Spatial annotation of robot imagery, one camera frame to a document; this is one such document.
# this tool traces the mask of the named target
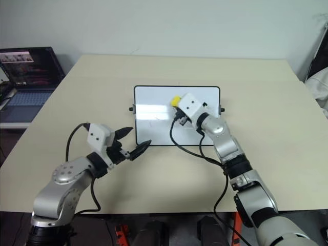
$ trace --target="beige tabletop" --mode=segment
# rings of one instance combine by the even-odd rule
[[[280,210],[328,208],[328,121],[284,60],[84,55],[0,169],[0,210],[31,212],[81,122],[134,126],[135,85],[219,86],[223,116]],[[79,130],[70,159],[91,151]],[[135,147],[135,133],[122,141]],[[213,147],[204,152],[215,157]],[[95,183],[102,213],[210,212],[223,190],[219,167],[177,147],[149,147]],[[218,211],[235,211],[229,187]],[[95,208],[89,188],[77,210]]]

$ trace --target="white cloth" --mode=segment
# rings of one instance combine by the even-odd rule
[[[328,67],[308,78],[305,85],[328,119]]]

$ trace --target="yellow object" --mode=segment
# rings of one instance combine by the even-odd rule
[[[173,98],[173,100],[171,101],[171,105],[172,105],[173,107],[178,107],[178,103],[180,102],[180,100],[181,100],[181,97],[179,97],[179,96],[175,96],[175,97]]]

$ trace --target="laptop keyboard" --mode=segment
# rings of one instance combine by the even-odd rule
[[[42,106],[52,92],[19,92],[8,102],[8,106]]]

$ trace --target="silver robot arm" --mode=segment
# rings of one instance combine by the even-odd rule
[[[278,214],[276,201],[247,160],[238,141],[230,134],[221,117],[210,115],[207,104],[199,102],[192,94],[175,97],[172,106],[182,125],[190,121],[200,133],[212,141],[222,168],[230,178],[237,210],[243,223],[254,227],[260,246],[316,245],[298,226]]]
[[[60,165],[52,173],[50,182],[35,198],[32,228],[26,245],[64,245],[82,192],[93,185],[94,179],[104,176],[123,160],[137,158],[151,142],[145,141],[132,152],[127,152],[118,140],[132,128],[113,131],[101,124],[87,124],[85,127],[88,130],[87,142],[93,152]]]

